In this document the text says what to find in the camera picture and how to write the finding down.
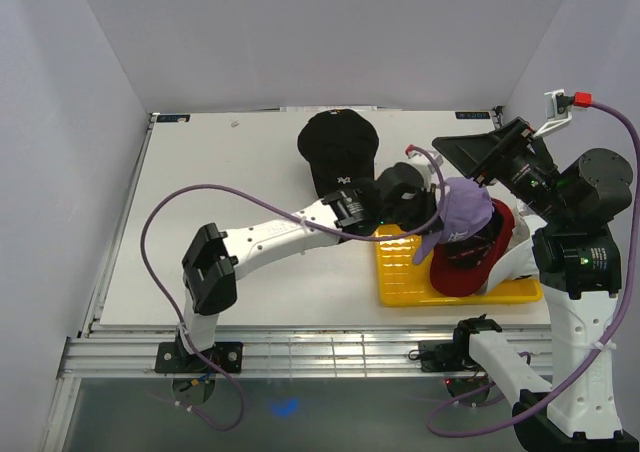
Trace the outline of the purple baseball cap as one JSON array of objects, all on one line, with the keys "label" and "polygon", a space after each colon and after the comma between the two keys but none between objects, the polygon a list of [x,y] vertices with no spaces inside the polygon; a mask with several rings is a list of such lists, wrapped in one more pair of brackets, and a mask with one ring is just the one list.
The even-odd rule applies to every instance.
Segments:
[{"label": "purple baseball cap", "polygon": [[412,263],[421,264],[436,245],[469,239],[490,222],[493,210],[492,198],[485,188],[463,177],[446,179],[444,205],[438,214],[443,228],[422,237]]}]

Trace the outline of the black baseball cap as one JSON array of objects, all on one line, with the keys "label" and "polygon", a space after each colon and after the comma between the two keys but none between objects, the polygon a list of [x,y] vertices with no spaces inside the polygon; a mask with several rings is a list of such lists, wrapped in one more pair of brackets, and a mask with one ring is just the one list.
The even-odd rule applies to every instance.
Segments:
[{"label": "black baseball cap", "polygon": [[374,126],[351,109],[332,109],[311,117],[297,137],[319,198],[356,179],[374,178],[379,137]]}]

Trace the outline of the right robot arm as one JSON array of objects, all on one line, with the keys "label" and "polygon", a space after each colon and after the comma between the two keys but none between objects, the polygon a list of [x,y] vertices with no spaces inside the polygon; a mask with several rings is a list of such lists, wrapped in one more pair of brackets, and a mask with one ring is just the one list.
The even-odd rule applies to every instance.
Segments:
[{"label": "right robot arm", "polygon": [[612,371],[623,277],[609,225],[632,204],[630,164],[593,148],[559,170],[541,136],[519,118],[432,144],[464,177],[501,183],[544,221],[532,252],[549,311],[551,378],[539,376],[489,319],[458,324],[454,362],[489,373],[511,406],[508,426],[528,451],[637,450],[616,410]]}]

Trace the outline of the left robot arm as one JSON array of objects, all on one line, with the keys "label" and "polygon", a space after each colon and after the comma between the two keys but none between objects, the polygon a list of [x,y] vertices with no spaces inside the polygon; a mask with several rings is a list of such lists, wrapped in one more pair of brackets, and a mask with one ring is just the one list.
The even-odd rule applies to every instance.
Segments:
[{"label": "left robot arm", "polygon": [[434,171],[423,157],[398,162],[284,218],[226,231],[214,223],[200,227],[182,259],[187,300],[175,340],[178,360],[194,372],[210,364],[220,313],[235,304],[238,280],[261,267],[315,248],[368,241],[382,224],[403,232],[440,230]]}]

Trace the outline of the red baseball cap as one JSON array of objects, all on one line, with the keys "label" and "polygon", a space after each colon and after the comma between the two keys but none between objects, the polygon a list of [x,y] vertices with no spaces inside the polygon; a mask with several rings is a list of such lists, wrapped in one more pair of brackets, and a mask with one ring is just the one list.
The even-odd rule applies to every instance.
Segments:
[{"label": "red baseball cap", "polygon": [[438,293],[449,297],[475,294],[484,284],[492,267],[506,251],[511,239],[513,218],[509,207],[493,199],[490,222],[469,239],[436,245],[430,265],[430,283]]}]

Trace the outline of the yellow plastic tray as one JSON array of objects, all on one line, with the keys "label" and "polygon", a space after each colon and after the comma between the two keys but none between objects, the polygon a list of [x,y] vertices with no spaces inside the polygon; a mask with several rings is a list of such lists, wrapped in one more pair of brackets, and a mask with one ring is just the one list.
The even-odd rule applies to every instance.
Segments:
[{"label": "yellow plastic tray", "polygon": [[384,241],[374,244],[380,302],[386,307],[516,305],[543,298],[538,276],[505,280],[486,295],[448,297],[438,293],[430,283],[431,260],[414,265],[412,258],[421,243],[418,236],[394,240],[400,233],[396,225],[381,225],[374,233]]}]

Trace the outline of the white baseball cap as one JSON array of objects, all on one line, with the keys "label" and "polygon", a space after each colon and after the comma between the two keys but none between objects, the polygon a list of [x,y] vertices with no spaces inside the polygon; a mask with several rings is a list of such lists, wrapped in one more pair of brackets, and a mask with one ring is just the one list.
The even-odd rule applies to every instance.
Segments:
[{"label": "white baseball cap", "polygon": [[547,223],[535,214],[522,214],[518,208],[510,208],[508,218],[513,218],[512,236],[506,251],[492,267],[477,295],[486,295],[505,280],[518,280],[538,276],[533,256],[533,236]]}]

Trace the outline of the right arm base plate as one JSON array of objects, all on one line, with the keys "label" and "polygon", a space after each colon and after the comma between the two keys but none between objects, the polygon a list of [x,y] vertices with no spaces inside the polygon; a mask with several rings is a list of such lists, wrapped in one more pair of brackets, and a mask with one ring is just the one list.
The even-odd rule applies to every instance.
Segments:
[{"label": "right arm base plate", "polygon": [[423,372],[480,372],[483,368],[469,353],[468,342],[419,341],[407,354],[410,361],[419,362]]}]

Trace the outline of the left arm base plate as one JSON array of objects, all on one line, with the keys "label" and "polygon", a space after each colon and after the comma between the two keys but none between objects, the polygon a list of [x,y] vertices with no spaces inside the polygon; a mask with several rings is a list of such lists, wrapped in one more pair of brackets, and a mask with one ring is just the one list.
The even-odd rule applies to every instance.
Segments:
[{"label": "left arm base plate", "polygon": [[[228,373],[240,373],[242,369],[243,344],[241,342],[218,342],[201,352],[210,362]],[[159,344],[154,371],[161,374],[207,373],[214,369],[199,356],[189,354],[179,340]]]}]

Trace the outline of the aluminium frame rail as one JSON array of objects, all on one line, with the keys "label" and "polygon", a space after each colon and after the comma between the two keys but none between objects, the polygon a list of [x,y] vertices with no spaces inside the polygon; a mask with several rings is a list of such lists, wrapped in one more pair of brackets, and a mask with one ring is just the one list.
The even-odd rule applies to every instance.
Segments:
[{"label": "aluminium frame rail", "polygon": [[[154,118],[124,216],[80,336],[67,345],[43,449],[63,448],[83,380],[151,378],[159,343],[177,319],[139,255],[145,217],[175,189],[222,183],[286,210],[315,190],[296,138],[308,111],[193,114]],[[218,334],[240,340],[252,376],[386,377],[409,368],[397,346],[417,332],[451,326],[473,306],[389,308],[379,300],[374,248],[354,242],[297,255],[253,273],[221,319]]]}]

